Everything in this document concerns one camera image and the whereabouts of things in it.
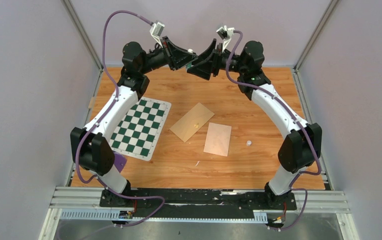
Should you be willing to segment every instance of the gray floor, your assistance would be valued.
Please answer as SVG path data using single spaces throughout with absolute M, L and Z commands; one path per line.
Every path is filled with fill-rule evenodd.
M 287 223 L 295 214 L 287 214 Z M 112 225 L 100 220 L 62 220 L 59 223 L 62 240 L 78 240 L 95 230 Z M 264 224 L 243 223 L 183 223 L 144 222 L 133 227 L 109 228 L 94 234 L 87 240 L 342 240 L 335 214 L 307 213 L 292 229 L 275 232 Z

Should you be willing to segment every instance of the light brown square board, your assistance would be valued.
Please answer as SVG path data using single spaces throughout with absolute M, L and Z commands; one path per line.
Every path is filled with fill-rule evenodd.
M 209 123 L 204 152 L 227 157 L 231 131 L 231 126 Z
M 198 129 L 208 122 L 212 116 L 214 116 L 213 112 L 201 103 L 197 103 L 189 112 L 179 119 L 170 130 L 182 141 L 186 142 Z

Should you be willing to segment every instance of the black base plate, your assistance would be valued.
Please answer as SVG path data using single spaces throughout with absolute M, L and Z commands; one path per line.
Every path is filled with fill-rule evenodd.
M 135 188 L 127 196 L 163 196 L 165 205 L 153 215 L 155 218 L 208 218 L 252 219 L 253 210 L 283 210 L 282 203 L 275 207 L 267 204 L 264 191 L 233 192 L 232 189 L 181 189 L 181 188 Z M 122 199 L 104 190 L 101 207 L 133 207 L 133 200 Z M 159 205 L 160 199 L 138 200 L 134 217 L 146 217 Z M 296 210 L 295 197 L 289 193 L 285 198 L 288 210 Z

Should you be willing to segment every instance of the green square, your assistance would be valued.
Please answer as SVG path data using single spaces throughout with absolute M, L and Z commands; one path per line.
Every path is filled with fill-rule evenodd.
M 148 156 L 148 153 L 150 152 L 150 149 L 143 148 L 141 150 L 141 155 L 142 156 Z
M 142 112 L 136 111 L 133 116 L 139 118 L 141 116 Z
M 158 110 L 157 111 L 157 116 L 163 116 L 163 114 L 164 114 L 164 111 L 163 110 Z
M 131 130 L 134 130 L 135 128 L 136 128 L 136 124 L 134 123 L 129 124 L 129 126 L 127 127 L 127 129 L 131 129 Z
M 155 136 L 153 136 L 153 135 L 148 135 L 148 136 L 147 136 L 147 141 L 152 142 L 152 141 L 154 141 L 154 138 L 155 138 Z
M 151 111 L 151 108 L 150 107 L 144 107 L 144 113 L 146 113 L 146 114 L 149 114 L 150 113 L 150 111 Z
M 150 132 L 150 128 L 147 127 L 147 126 L 145 126 L 145 127 L 142 129 L 142 132 L 145 133 L 145 134 L 147 134 L 147 133 Z
M 129 141 L 130 141 L 130 137 L 129 136 L 123 136 L 122 143 L 128 144 Z
M 140 118 L 140 119 L 138 120 L 138 125 L 144 125 L 144 124 L 145 124 L 145 119 Z
M 123 120 L 123 121 L 130 123 L 131 120 L 132 120 L 132 116 L 127 115 L 127 116 L 125 116 L 125 120 Z
M 137 139 L 137 138 L 139 138 L 139 135 L 141 135 L 140 132 L 138 132 L 138 131 L 133 131 L 132 137 Z
M 153 122 L 151 127 L 153 129 L 157 129 L 159 126 L 160 126 L 160 124 L 158 122 Z
M 137 145 L 138 147 L 143 147 L 143 146 L 144 146 L 144 143 L 145 143 L 144 140 L 139 139 L 138 142 L 136 142 L 136 145 Z
M 139 102 L 139 105 L 141 105 L 141 106 L 145 106 L 146 104 L 147 104 L 147 101 L 142 100 L 142 99 L 141 99 L 141 101 Z
M 120 128 L 120 130 L 119 130 L 119 134 L 122 134 L 122 135 L 124 135 L 125 133 L 126 133 L 126 128 Z
M 113 148 L 117 149 L 119 148 L 120 146 L 120 142 L 119 141 L 114 141 L 113 144 L 111 145 Z
M 134 145 L 127 145 L 127 147 L 126 147 L 126 151 L 128 151 L 128 152 L 133 152 L 133 149 L 135 148 L 135 146 Z

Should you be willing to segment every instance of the metal frame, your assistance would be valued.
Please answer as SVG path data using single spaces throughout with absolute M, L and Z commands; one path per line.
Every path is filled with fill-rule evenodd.
M 74 25 L 80 33 L 83 41 L 88 48 L 91 56 L 93 57 L 96 65 L 102 72 L 102 64 L 95 49 L 93 48 L 80 20 L 74 11 L 74 8 L 70 0 L 61 0 L 66 7 Z M 301 84 L 299 69 L 306 59 L 308 53 L 313 47 L 319 34 L 329 19 L 331 13 L 335 9 L 339 0 L 331 0 L 327 9 L 325 10 L 321 20 L 319 21 L 316 29 L 314 30 L 310 40 L 305 46 L 298 62 L 294 67 L 292 74 L 294 82 L 300 97 L 300 102 L 303 107 L 303 111 L 306 119 L 309 122 L 313 121 L 313 115 L 310 112 L 310 104 L 305 97 L 304 85 Z M 98 82 L 95 87 L 94 96 L 98 92 L 99 83 L 101 81 L 102 74 L 100 74 Z M 327 164 L 323 157 L 321 158 L 321 165 L 324 171 L 322 172 L 322 178 L 324 183 L 328 184 L 328 176 L 325 171 Z M 88 220 L 114 220 L 116 219 L 116 213 L 120 210 L 130 211 L 130 208 L 106 208 L 99 206 L 99 200 L 101 196 L 102 187 L 56 187 L 54 195 L 52 197 L 47 216 L 45 218 L 44 225 L 39 235 L 40 240 L 51 240 L 54 238 L 58 221 L 60 219 L 88 219 Z M 243 192 L 263 192 L 264 190 L 233 190 L 226 192 L 225 194 L 239 194 Z M 304 191 L 294 191 L 296 204 L 298 208 L 301 208 L 305 193 Z M 255 210 L 254 219 L 192 219 L 192 218 L 150 218 L 149 221 L 155 222 L 208 222 L 208 223 L 262 223 L 265 220 L 265 216 L 270 213 L 279 213 L 278 210 Z M 351 211 L 349 209 L 347 199 L 344 192 L 332 191 L 332 190 L 310 190 L 308 195 L 308 201 L 306 205 L 305 213 L 333 213 L 336 214 L 340 223 L 341 233 L 344 240 L 359 240 L 359 236 L 355 229 L 354 221 Z

